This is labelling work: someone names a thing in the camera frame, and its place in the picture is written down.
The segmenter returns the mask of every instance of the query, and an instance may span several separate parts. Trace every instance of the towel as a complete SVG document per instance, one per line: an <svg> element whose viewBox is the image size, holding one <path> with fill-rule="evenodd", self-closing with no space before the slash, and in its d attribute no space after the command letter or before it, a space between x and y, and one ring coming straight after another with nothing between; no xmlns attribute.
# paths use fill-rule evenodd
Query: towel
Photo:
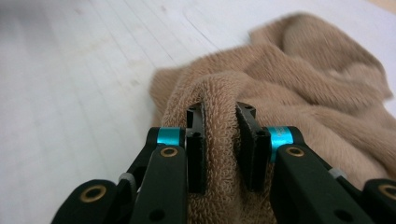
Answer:
<svg viewBox="0 0 396 224"><path fill-rule="evenodd" d="M262 193L248 192L235 155L235 102L253 105L261 126L295 126L305 142L361 189L396 178L396 120L381 63L333 25L289 15L250 32L251 43L154 75L154 125L186 127L186 109L203 102L207 192L190 194L190 223L276 223ZM268 169L271 177L273 169Z"/></svg>

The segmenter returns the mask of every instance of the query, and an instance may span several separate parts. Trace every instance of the terry cloth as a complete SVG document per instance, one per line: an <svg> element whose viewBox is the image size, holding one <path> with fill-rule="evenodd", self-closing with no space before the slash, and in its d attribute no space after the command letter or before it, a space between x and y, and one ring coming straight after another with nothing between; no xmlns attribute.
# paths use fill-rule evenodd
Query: terry cloth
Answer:
<svg viewBox="0 0 396 224"><path fill-rule="evenodd" d="M256 107L261 126L299 128L359 189L368 179L396 177L396 121L383 106L392 93L372 54L306 14L256 28L250 40L152 80L155 125L186 127L188 106L205 104L208 189L189 195L190 223L276 223L270 181L264 193L251 193L241 180L235 102Z"/></svg>

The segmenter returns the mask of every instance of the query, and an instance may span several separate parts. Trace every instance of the white surface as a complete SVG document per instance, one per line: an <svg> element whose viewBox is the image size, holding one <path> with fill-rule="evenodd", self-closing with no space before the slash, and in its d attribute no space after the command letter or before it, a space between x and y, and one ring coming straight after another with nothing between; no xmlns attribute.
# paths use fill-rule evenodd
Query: white surface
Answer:
<svg viewBox="0 0 396 224"><path fill-rule="evenodd" d="M0 0L0 223L49 223L79 184L117 181L144 145L156 68L296 11L351 35L396 90L396 16L365 1Z"/></svg>

